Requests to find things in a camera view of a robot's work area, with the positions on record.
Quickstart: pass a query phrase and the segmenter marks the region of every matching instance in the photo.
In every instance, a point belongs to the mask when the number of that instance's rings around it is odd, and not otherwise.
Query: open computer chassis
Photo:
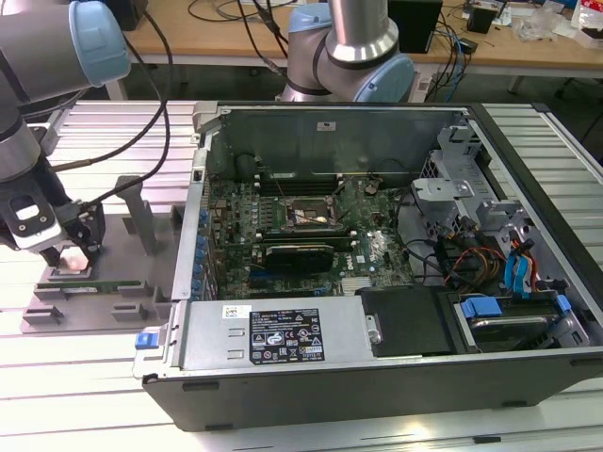
[[[482,105],[206,107],[135,363],[179,428],[522,407],[603,371],[601,269]]]

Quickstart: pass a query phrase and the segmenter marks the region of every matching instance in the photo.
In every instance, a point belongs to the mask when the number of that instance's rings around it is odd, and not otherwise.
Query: sticker
[[[61,289],[64,294],[98,294],[96,287],[72,287],[68,289]]]
[[[336,122],[319,122],[317,124],[317,132],[334,132],[337,130]]]
[[[225,304],[222,306],[222,318],[249,318],[249,313],[251,311],[251,304],[243,304],[240,306]]]
[[[259,311],[248,316],[253,364],[325,360],[318,309]]]

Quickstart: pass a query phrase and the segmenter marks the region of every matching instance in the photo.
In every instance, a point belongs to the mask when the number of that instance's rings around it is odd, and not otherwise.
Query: black box
[[[388,3],[389,17],[398,26],[399,50],[404,54],[427,54],[442,0],[389,0]]]
[[[473,8],[467,20],[467,30],[474,33],[486,34],[490,30],[492,21],[498,15],[498,11],[490,8]]]

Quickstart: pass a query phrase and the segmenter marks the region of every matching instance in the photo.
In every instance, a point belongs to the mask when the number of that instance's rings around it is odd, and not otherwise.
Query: black plastic cover
[[[444,287],[400,286],[360,291],[366,315],[374,315],[382,341],[376,357],[466,353],[452,300]]]

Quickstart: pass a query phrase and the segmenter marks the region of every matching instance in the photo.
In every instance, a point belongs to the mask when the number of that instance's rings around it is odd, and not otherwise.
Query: small component
[[[383,179],[372,179],[365,188],[365,194],[367,196],[375,196],[379,191],[379,186],[381,185],[381,182],[383,182]]]
[[[383,226],[383,222],[385,221],[385,215],[382,214],[381,212],[373,212],[372,213],[372,218],[373,221],[375,222],[375,224],[379,227]]]

